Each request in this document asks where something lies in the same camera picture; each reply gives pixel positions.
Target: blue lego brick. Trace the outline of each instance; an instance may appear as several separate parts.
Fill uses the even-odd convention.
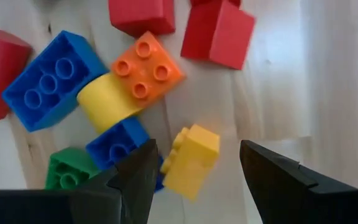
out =
[[[162,159],[162,156],[159,156],[159,158],[158,158],[158,175],[157,175],[157,182],[155,184],[154,192],[158,192],[164,188],[164,185],[162,185],[162,182],[164,180],[164,175],[160,172],[163,162],[164,162],[164,159]]]
[[[149,140],[136,117],[124,119],[86,146],[99,169],[105,170]]]
[[[76,96],[108,73],[86,39],[62,31],[2,93],[28,131],[48,128],[77,107]]]

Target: yellow lego brick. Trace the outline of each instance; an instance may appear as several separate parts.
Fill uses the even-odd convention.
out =
[[[161,172],[163,185],[195,200],[205,178],[219,157],[220,137],[198,125],[183,128],[173,142]]]
[[[77,101],[98,133],[142,109],[136,106],[118,78],[110,73],[88,83],[77,95]]]

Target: yellow block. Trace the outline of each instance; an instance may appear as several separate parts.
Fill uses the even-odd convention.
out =
[[[164,160],[163,185],[195,200],[205,178],[219,157],[220,137],[198,125],[183,128]]]
[[[110,73],[88,83],[77,95],[77,101],[98,133],[142,109],[135,105],[117,77]]]

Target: green lego brick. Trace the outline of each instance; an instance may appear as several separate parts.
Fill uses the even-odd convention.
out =
[[[99,172],[84,150],[68,147],[50,156],[45,189],[74,189]]]

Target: orange brick stud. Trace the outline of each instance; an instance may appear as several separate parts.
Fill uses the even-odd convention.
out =
[[[150,32],[112,64],[112,71],[141,107],[157,101],[186,78]]]

